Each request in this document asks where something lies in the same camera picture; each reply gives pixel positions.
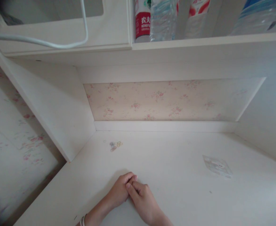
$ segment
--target white desk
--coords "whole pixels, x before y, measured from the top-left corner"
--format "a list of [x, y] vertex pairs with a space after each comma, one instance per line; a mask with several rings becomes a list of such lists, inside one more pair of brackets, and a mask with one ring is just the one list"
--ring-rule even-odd
[[[111, 141], [123, 145], [110, 152]], [[233, 178], [209, 171], [203, 154], [224, 159]], [[73, 226], [128, 171], [149, 184], [174, 225], [276, 225], [276, 162], [238, 136], [104, 131], [93, 135], [15, 225]], [[128, 200], [102, 225], [144, 223]]]

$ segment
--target cabinet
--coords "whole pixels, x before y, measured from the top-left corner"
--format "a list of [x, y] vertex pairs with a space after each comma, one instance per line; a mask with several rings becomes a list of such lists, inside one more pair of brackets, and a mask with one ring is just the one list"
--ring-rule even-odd
[[[269, 102], [256, 97], [265, 80], [276, 81], [276, 26], [264, 34], [226, 36], [223, 32], [231, 30], [234, 17], [239, 14], [237, 11], [237, 15], [229, 15], [228, 9], [233, 4], [243, 5], [243, 1], [215, 1], [206, 37], [133, 43], [132, 2], [103, 0], [102, 3], [103, 15], [87, 19], [90, 39], [82, 47], [65, 51], [0, 41], [0, 66], [70, 162], [16, 225], [33, 222], [75, 225], [108, 191], [116, 177], [129, 170], [151, 186], [175, 225], [189, 221], [198, 225], [274, 224], [276, 162], [262, 151], [276, 158], [276, 135], [272, 135], [276, 134], [276, 126], [262, 124], [266, 120], [276, 125], [276, 119], [271, 112], [266, 114], [269, 117], [264, 117], [260, 110], [276, 111], [276, 95]], [[18, 26], [6, 26], [0, 21], [0, 32], [32, 34], [47, 41], [69, 43], [80, 40], [84, 30], [81, 19], [70, 19]], [[220, 118], [95, 121], [83, 86], [251, 78], [259, 78], [259, 82], [241, 107], [241, 114], [231, 121]], [[272, 85], [265, 87], [262, 94], [265, 97], [269, 92], [276, 92], [274, 83], [269, 84]], [[210, 102], [210, 96], [204, 98]], [[262, 107], [270, 103], [275, 107], [273, 110]], [[109, 143], [117, 141], [123, 146], [110, 152]], [[224, 180], [210, 174], [202, 154], [224, 158], [234, 173], [233, 179]], [[165, 178], [158, 177], [162, 172]], [[165, 186], [167, 180], [177, 189]], [[126, 203], [114, 210], [105, 224], [130, 222], [142, 223], [134, 208]]]
[[[31, 1], [19, 1], [19, 4], [29, 4]], [[60, 1], [58, 4], [72, 1]], [[51, 2], [48, 2], [42, 10], [50, 10]], [[130, 49], [132, 46], [131, 26], [131, 1], [102, 0], [103, 14], [100, 16], [87, 17], [89, 40], [85, 45], [71, 51], [94, 51], [109, 49]], [[77, 19], [64, 19], [35, 24], [21, 24], [8, 26], [0, 15], [0, 33], [24, 35], [41, 40], [68, 44], [81, 41], [85, 38], [82, 16]], [[57, 51], [48, 47], [29, 43], [0, 41], [0, 50], [6, 56], [18, 56], [28, 54], [68, 52], [70, 50]]]

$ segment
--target pink floral pattern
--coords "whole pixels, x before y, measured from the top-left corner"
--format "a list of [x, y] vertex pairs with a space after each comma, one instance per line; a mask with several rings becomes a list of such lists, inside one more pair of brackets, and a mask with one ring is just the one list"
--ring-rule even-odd
[[134, 109], [134, 111], [137, 111], [139, 108], [140, 108], [141, 104], [137, 103], [137, 102], [134, 102], [132, 105], [131, 105], [131, 108]]
[[4, 222], [40, 184], [49, 183], [48, 175], [55, 175], [64, 163], [0, 68], [0, 224], [11, 225]]
[[169, 117], [174, 116], [174, 115], [179, 115], [183, 108], [180, 107], [175, 107], [171, 110], [171, 113], [168, 115]]
[[146, 116], [144, 117], [144, 120], [145, 120], [145, 121], [153, 121], [153, 120], [154, 120], [154, 117], [148, 114], [148, 115], [146, 115]]
[[260, 81], [98, 83], [84, 88], [95, 120], [235, 121]]
[[214, 106], [214, 102], [212, 100], [209, 100], [207, 103], [205, 103], [206, 110], [209, 110], [209, 108], [212, 108]]

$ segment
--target hand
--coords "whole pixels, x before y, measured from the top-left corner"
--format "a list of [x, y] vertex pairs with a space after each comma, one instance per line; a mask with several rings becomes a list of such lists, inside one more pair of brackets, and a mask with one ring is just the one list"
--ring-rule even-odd
[[128, 198], [128, 192], [126, 190], [127, 183], [133, 183], [137, 181], [137, 175], [129, 172], [127, 174], [121, 175], [115, 184], [110, 189], [109, 193], [105, 196], [112, 209], [120, 206]]
[[160, 209], [148, 185], [133, 181], [126, 184], [126, 189], [138, 214], [146, 224], [150, 226], [172, 225], [171, 221]]

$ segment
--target white cable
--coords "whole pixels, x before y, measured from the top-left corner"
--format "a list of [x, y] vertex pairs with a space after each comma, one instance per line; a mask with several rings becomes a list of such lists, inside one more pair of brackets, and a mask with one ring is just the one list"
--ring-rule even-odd
[[36, 38], [30, 38], [22, 35], [5, 35], [5, 34], [0, 34], [0, 40], [28, 42], [28, 43], [38, 44], [41, 46], [46, 46], [46, 47], [55, 48], [55, 49], [71, 49], [76, 46], [85, 44], [89, 39], [89, 33], [88, 33], [86, 16], [85, 16], [84, 0], [80, 0], [80, 4], [81, 4], [82, 18], [84, 20], [84, 28], [85, 28], [85, 39], [83, 41], [74, 42], [67, 45], [60, 45], [60, 44], [55, 44], [55, 43], [47, 42]]

